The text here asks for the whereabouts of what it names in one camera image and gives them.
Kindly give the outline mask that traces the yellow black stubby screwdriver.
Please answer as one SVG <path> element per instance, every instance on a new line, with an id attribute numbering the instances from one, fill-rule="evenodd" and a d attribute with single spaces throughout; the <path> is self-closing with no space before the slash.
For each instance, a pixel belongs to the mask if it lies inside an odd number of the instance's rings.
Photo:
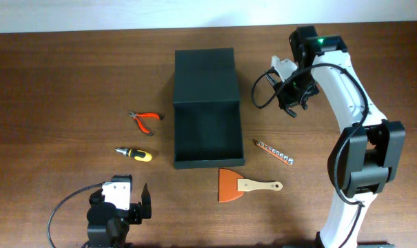
<path id="1" fill-rule="evenodd" d="M 133 158 L 136 161 L 150 162 L 152 160 L 152 155 L 149 152 L 143 150 L 132 149 L 128 147 L 118 147 L 114 150 L 124 156 Z"/>

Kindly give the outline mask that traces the orange socket bit rail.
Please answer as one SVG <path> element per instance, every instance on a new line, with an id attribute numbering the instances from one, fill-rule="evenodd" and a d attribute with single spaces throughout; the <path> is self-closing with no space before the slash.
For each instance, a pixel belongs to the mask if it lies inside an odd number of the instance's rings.
<path id="1" fill-rule="evenodd" d="M 267 143 L 264 143 L 263 141 L 257 140 L 254 142 L 254 144 L 266 151 L 268 154 L 272 155 L 273 157 L 277 158 L 278 160 L 284 162 L 287 165 L 293 165 L 294 159 L 292 157 L 289 157 L 287 154 L 284 154 L 280 152 L 279 150 L 273 148 L 272 146 L 268 145 Z"/>

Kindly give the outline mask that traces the black cardboard box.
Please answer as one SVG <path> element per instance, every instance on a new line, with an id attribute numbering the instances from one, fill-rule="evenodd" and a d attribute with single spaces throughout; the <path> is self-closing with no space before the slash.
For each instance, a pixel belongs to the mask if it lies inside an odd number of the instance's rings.
<path id="1" fill-rule="evenodd" d="M 245 164 L 240 103 L 233 49 L 175 52 L 176 169 Z"/>

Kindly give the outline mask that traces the red handled cutting pliers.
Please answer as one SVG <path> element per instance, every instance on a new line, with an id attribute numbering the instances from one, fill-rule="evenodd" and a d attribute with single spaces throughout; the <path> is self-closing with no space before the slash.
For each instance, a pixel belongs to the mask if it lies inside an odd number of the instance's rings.
<path id="1" fill-rule="evenodd" d="M 146 118 L 156 119 L 156 120 L 162 120 L 163 117 L 160 114 L 154 113 L 154 112 L 128 112 L 129 116 L 132 118 L 133 121 L 136 122 L 139 129 L 147 136 L 152 136 L 153 132 L 145 125 L 144 120 Z"/>

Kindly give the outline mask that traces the orange scraper wooden handle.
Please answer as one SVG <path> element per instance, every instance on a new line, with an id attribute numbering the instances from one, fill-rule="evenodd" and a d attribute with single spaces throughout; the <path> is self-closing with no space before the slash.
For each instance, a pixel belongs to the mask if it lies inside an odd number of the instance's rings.
<path id="1" fill-rule="evenodd" d="M 256 190 L 270 190 L 278 192 L 283 184 L 278 181 L 259 182 L 243 178 L 240 174 L 230 169 L 218 170 L 218 201 L 220 203 L 232 202 L 240 198 L 245 192 Z"/>

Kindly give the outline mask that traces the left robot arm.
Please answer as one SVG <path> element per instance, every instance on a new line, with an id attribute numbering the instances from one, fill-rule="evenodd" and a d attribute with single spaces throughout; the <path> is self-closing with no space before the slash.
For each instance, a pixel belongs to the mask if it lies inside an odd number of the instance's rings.
<path id="1" fill-rule="evenodd" d="M 143 186 L 141 201 L 131 202 L 132 176 L 115 175 L 89 197 L 87 212 L 89 247 L 133 247 L 126 238 L 132 225 L 152 217 L 148 186 Z"/>

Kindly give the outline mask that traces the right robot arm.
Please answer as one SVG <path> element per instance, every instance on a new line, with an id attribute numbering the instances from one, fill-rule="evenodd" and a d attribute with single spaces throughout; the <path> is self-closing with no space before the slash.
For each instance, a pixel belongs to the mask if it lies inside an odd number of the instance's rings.
<path id="1" fill-rule="evenodd" d="M 289 36 L 293 60 L 272 57 L 279 107 L 307 108 L 310 97 L 324 92 L 340 136 L 327 160 L 334 188 L 332 205 L 315 247 L 357 247 L 357 236 L 369 206 L 395 179 L 405 141 L 405 128 L 388 121 L 366 93 L 340 36 L 318 36 L 313 26 Z"/>

